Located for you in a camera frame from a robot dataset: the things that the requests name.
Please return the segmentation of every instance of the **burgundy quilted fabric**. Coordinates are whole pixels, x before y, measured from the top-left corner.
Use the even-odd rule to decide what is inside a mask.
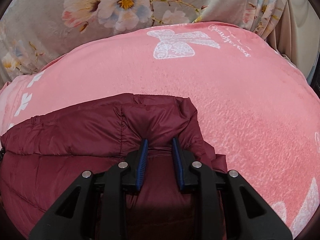
[[[203,141],[189,98],[121,94],[35,116],[1,136],[0,168],[5,210],[25,236],[84,170],[103,172],[149,141],[139,196],[127,196],[130,239],[192,239],[194,201],[176,184],[174,136],[196,159],[227,171],[224,155]]]

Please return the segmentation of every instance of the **floral blanket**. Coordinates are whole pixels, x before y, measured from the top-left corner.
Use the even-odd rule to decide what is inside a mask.
[[[75,47],[156,25],[219,21],[265,39],[287,0],[13,0],[0,21],[0,59],[11,79]]]

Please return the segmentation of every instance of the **triangular cutout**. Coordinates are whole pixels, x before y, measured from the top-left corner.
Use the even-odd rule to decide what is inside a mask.
[[[81,187],[76,187],[73,192],[67,197],[67,199],[58,208],[56,215],[72,218],[76,209],[76,204],[80,195]]]
[[[265,214],[265,210],[254,197],[246,190],[245,187],[240,187],[240,192],[244,202],[245,209],[247,211],[248,218],[255,218]]]

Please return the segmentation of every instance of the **pink fleece fabric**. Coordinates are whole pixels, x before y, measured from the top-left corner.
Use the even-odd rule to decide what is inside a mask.
[[[228,168],[293,236],[308,223],[319,205],[320,101],[259,36],[208,22],[82,45],[1,90],[1,134],[34,115],[120,93],[190,97],[204,140],[227,156]]]

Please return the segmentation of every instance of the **wrinkled pink fabric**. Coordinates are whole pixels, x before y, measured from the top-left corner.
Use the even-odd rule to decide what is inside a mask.
[[[204,140],[227,155],[228,168],[294,236],[308,223],[319,205],[320,101],[299,70],[233,25],[153,27],[82,45],[1,91],[1,134],[34,115],[126,92],[190,97]]]

